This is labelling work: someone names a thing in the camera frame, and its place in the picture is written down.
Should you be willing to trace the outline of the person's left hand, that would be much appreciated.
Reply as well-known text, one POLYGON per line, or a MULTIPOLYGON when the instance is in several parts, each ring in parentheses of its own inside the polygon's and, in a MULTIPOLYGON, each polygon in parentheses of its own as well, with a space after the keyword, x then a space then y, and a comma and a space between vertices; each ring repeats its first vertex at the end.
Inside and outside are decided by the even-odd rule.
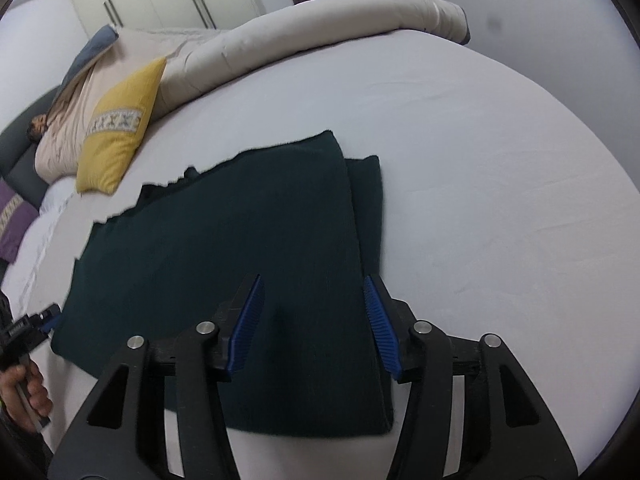
POLYGON ((39 434, 47 425, 53 404, 31 358, 1 373, 1 401, 9 418, 21 429, 39 434))

